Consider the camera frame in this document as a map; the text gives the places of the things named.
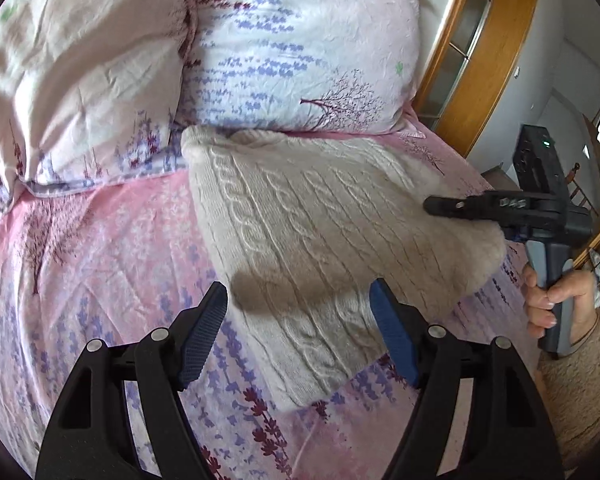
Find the person's right hand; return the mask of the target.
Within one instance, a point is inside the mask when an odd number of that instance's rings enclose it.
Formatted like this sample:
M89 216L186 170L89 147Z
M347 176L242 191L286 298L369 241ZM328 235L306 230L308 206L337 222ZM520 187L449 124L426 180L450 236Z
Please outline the person's right hand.
M545 332L557 324L553 313L556 304L573 300L570 344L583 339L596 325L597 313L594 307L595 276L590 271L572 270L565 274L549 290L538 285L538 277L527 263L522 270L524 286L524 310L528 318L529 334L540 339Z

